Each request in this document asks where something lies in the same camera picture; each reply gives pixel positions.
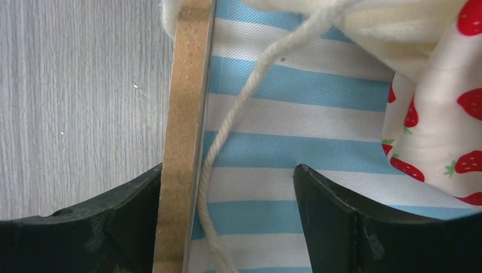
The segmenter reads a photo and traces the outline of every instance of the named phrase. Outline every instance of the yarn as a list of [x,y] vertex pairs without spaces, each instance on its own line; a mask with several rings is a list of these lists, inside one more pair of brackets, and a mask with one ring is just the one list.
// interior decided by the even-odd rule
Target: yarn
[[[324,0],[242,0],[253,9],[311,14]],[[418,82],[467,0],[363,0],[335,27],[392,70]]]
[[184,0],[162,0],[160,3],[164,30],[171,39],[176,36],[177,17],[183,2]]
[[[222,122],[218,134],[209,148],[207,157],[202,165],[197,196],[197,209],[200,222],[206,234],[206,239],[218,272],[225,273],[238,271],[236,270],[232,259],[219,241],[218,234],[214,228],[207,208],[207,191],[215,158],[226,142],[237,115],[242,110],[244,103],[255,92],[266,72],[276,61],[280,60],[281,57],[285,56],[290,51],[300,48],[313,40],[319,39],[319,37],[328,31],[328,29],[335,23],[335,20],[338,19],[347,8],[360,1],[361,0],[326,0],[324,1],[324,5],[316,12],[312,13],[298,29],[272,43],[258,58],[244,88],[239,93],[233,106],[227,113],[225,120]],[[171,33],[169,34],[170,36],[174,33],[172,28],[177,24],[177,14],[166,13],[175,10],[178,12],[180,6],[178,7],[175,5],[179,3],[182,3],[182,1],[164,0],[163,2],[163,23],[167,32]]]

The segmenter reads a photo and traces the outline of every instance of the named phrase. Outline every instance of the cream yarn strand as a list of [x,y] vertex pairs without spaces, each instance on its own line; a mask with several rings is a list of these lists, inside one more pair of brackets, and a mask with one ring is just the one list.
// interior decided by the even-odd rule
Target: cream yarn strand
[[176,36],[177,17],[182,8],[184,0],[162,0],[160,6],[162,7],[162,22],[164,30],[171,39],[174,40]]
[[232,259],[222,247],[218,234],[207,209],[207,192],[209,180],[216,156],[223,147],[236,116],[242,110],[244,103],[255,92],[268,69],[289,51],[304,46],[308,42],[319,39],[335,22],[344,10],[360,0],[325,0],[326,3],[317,12],[312,14],[295,32],[287,34],[272,43],[258,58],[244,88],[239,93],[232,108],[226,115],[219,128],[213,144],[209,148],[207,157],[201,168],[199,190],[197,196],[197,209],[201,225],[206,234],[207,242],[213,255],[218,272],[238,272]]

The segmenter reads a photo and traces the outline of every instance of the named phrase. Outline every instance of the metal edge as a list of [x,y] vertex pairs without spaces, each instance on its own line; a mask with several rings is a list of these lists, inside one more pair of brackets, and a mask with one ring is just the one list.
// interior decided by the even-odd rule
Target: metal edge
[[197,140],[196,140],[196,153],[197,153],[197,163],[195,166],[196,169],[196,176],[193,180],[193,188],[191,190],[191,197],[190,197],[190,211],[188,215],[188,228],[186,230],[186,237],[184,239],[184,258],[182,261],[182,273],[186,273],[188,269],[189,263],[189,254],[190,254],[190,247],[191,247],[191,236],[193,232],[193,224],[194,224],[194,213],[196,211],[196,202],[197,202],[197,192],[199,188],[199,179],[201,175],[201,163],[202,163],[202,154],[203,154],[203,143],[204,143],[204,126],[206,124],[207,119],[207,95],[208,95],[208,84],[209,84],[209,74],[210,74],[210,65],[211,65],[211,52],[212,52],[212,41],[213,41],[213,30],[214,30],[214,21],[215,21],[215,11],[216,11],[216,3],[217,0],[211,0],[211,11],[210,11],[210,18],[209,18],[209,27],[207,30],[207,43],[206,43],[206,52],[205,52],[205,59],[204,59],[204,75],[202,80],[202,99],[204,100],[203,104],[204,107],[201,109],[202,111],[202,118],[198,123],[198,131],[197,131]]

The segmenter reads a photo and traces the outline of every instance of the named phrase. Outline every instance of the white fabric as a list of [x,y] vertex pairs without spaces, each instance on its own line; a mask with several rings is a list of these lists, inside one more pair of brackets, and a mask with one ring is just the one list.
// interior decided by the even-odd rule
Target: white fabric
[[[243,0],[264,11],[310,14],[324,0]],[[364,0],[336,24],[394,71],[417,82],[430,52],[466,0]]]
[[384,121],[390,163],[482,209],[482,2],[470,0],[417,84],[396,74]]

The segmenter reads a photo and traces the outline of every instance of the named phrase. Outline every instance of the cloth bag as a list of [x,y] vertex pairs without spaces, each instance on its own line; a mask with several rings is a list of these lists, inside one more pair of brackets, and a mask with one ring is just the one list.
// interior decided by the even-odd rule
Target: cloth bag
[[[255,60],[305,20],[299,12],[217,0],[204,152]],[[468,13],[451,20],[421,77],[394,75],[339,26],[269,70],[217,157],[209,187],[214,227],[238,270],[311,272],[292,181],[300,163],[407,212],[440,219],[477,212],[482,35],[477,14]],[[196,217],[188,272],[212,270]]]

